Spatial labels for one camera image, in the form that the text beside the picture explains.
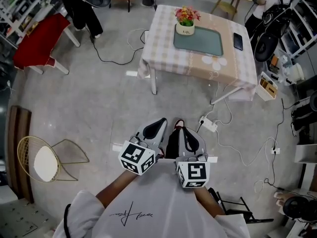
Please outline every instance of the backpack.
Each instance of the backpack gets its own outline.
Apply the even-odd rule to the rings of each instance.
[[[292,16],[291,3],[284,4],[283,0],[280,0],[280,4],[271,6],[263,13],[265,32],[281,38],[289,27]]]

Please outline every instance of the white cable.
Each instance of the white cable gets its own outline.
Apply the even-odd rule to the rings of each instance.
[[[130,37],[130,34],[134,31],[138,31],[138,30],[145,30],[145,31],[148,31],[147,29],[143,29],[143,28],[138,28],[138,29],[134,29],[134,30],[131,30],[129,33],[128,33],[128,37],[127,37],[127,43],[129,44],[129,46],[132,48],[132,50],[136,51],[136,49],[134,49],[132,47],[132,45],[129,43],[129,37]]]
[[[222,144],[220,144],[220,142],[219,142],[219,132],[218,132],[218,130],[216,129],[216,132],[217,132],[217,142],[218,142],[218,145],[220,145],[220,146],[223,146],[223,147],[230,147],[232,150],[235,150],[236,152],[238,152],[239,153],[239,155],[240,155],[240,159],[241,159],[241,162],[242,162],[242,164],[244,165],[244,166],[246,166],[246,167],[248,167],[248,166],[250,166],[256,159],[257,159],[257,157],[258,157],[258,155],[259,155],[259,153],[261,152],[261,150],[262,150],[262,148],[264,147],[264,153],[265,153],[265,157],[266,157],[266,161],[267,161],[267,170],[268,170],[268,177],[269,177],[269,174],[270,174],[270,164],[269,164],[269,160],[268,160],[268,157],[267,157],[267,153],[266,153],[266,146],[267,146],[267,143],[270,141],[270,140],[273,140],[273,141],[275,141],[275,138],[273,138],[273,137],[268,137],[267,139],[266,139],[266,141],[264,142],[264,144],[261,146],[261,148],[259,149],[259,151],[257,152],[257,154],[255,155],[255,157],[253,158],[253,160],[249,163],[249,164],[246,164],[244,161],[243,161],[243,158],[242,158],[242,154],[241,154],[241,152],[239,151],[239,150],[237,150],[236,148],[234,148],[234,147],[232,147],[231,145],[222,145]],[[257,186],[257,183],[258,182],[262,182],[262,188],[261,188],[261,190],[260,191],[257,191],[257,189],[256,189],[256,186]],[[255,193],[258,193],[258,192],[261,192],[262,190],[263,190],[263,187],[264,187],[264,180],[257,180],[255,183],[254,183],[254,192]]]
[[[217,90],[216,90],[216,94],[215,94],[215,97],[217,97],[217,92],[218,92],[218,89],[219,89],[219,82],[217,82],[218,84],[217,84]],[[226,105],[227,105],[227,108],[229,109],[229,112],[230,112],[230,121],[228,122],[228,123],[223,123],[221,120],[214,120],[214,121],[212,121],[212,122],[220,122],[222,125],[229,125],[229,124],[231,124],[231,122],[232,122],[232,120],[233,120],[233,114],[232,114],[232,112],[231,112],[231,110],[230,110],[230,108],[229,108],[229,106],[228,106],[228,103],[227,103],[227,101],[226,101],[226,98],[224,98],[224,102],[226,103]],[[205,115],[205,118],[207,118],[207,116],[210,114],[210,113],[212,113],[213,112],[213,110],[214,110],[214,106],[215,106],[215,104],[213,104],[213,106],[212,106],[212,110],[211,111],[209,111],[206,115]]]

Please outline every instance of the power strip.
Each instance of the power strip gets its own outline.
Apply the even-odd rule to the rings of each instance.
[[[199,124],[201,124],[201,122],[203,122],[202,126],[205,127],[206,129],[210,130],[211,132],[215,132],[218,125],[215,124],[214,122],[210,121],[208,118],[206,117],[201,117],[199,120]]]

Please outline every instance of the sneaker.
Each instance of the sneaker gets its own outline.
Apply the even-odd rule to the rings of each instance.
[[[147,1],[142,0],[142,2],[141,2],[141,6],[144,6],[147,8],[151,8],[151,7],[153,7],[153,5],[154,5],[154,0],[151,0],[151,2],[147,2]]]
[[[180,129],[181,127],[185,126],[185,122],[183,119],[178,119],[174,125],[174,130]]]
[[[291,123],[291,128],[292,128],[293,136],[296,137],[296,130],[295,130],[295,127],[294,127],[294,123],[293,123],[293,122]]]
[[[165,159],[165,152],[164,152],[163,148],[159,147],[159,150],[160,150],[160,153],[159,153],[160,157],[159,157],[159,159]]]
[[[84,30],[84,28],[85,28],[85,27],[83,27],[82,29],[75,28],[75,31],[79,32],[79,31]]]

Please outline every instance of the gray concrete floor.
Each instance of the gray concrete floor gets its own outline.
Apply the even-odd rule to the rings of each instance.
[[[149,29],[154,15],[154,10],[141,7],[140,1],[132,1],[130,13],[127,4],[121,1],[114,1],[111,9],[96,9],[104,29],[96,40],[96,47],[103,59],[117,62],[131,59],[133,51],[126,43],[128,32],[137,28]],[[216,1],[157,0],[157,3],[193,5],[195,9],[210,12]],[[235,21],[243,23],[251,5],[241,1]],[[225,16],[220,11],[216,14]],[[141,33],[131,34],[134,47],[142,47],[139,41]],[[32,180],[36,204],[58,221],[78,191],[86,189],[96,194],[123,171],[113,146],[129,140],[142,122],[161,117],[166,117],[169,122],[163,142],[166,146],[175,118],[184,118],[186,125],[195,129],[199,118],[211,109],[209,101],[217,88],[214,81],[158,72],[158,94],[154,96],[149,79],[126,76],[127,71],[137,71],[141,51],[126,66],[103,63],[99,61],[87,31],[76,33],[76,36],[81,47],[76,48],[66,36],[62,36],[53,51],[53,57],[69,68],[69,75],[45,67],[43,75],[32,70],[25,74],[20,72],[23,83],[16,80],[14,86],[17,89],[24,85],[21,95],[15,96],[15,102],[32,111],[30,135],[51,145],[64,138],[71,139],[87,152],[91,161],[68,168],[79,179],[78,182],[43,184]],[[276,125],[282,120],[281,98],[285,106],[294,102],[288,90],[279,92],[275,101],[264,102],[256,95],[252,102],[228,102],[233,121],[228,126],[218,127],[220,142],[239,149],[244,161],[249,163],[266,139],[275,137]],[[216,104],[209,118],[229,121],[230,113],[224,101]],[[285,188],[296,187],[302,168],[302,165],[293,163],[297,140],[292,136],[290,122],[290,110],[287,110],[277,137],[281,154],[274,162],[275,185]],[[199,134],[206,141],[208,153],[218,156],[218,163],[211,165],[209,186],[219,191],[223,199],[238,200],[243,196],[256,218],[275,218],[273,223],[249,225],[251,236],[261,237],[278,226],[282,215],[278,214],[272,197],[275,189],[265,185],[261,193],[254,192],[254,183],[268,175],[264,151],[251,166],[245,167],[237,152],[218,146],[215,133],[201,128]],[[271,146],[269,143],[270,162],[273,159],[269,153]]]

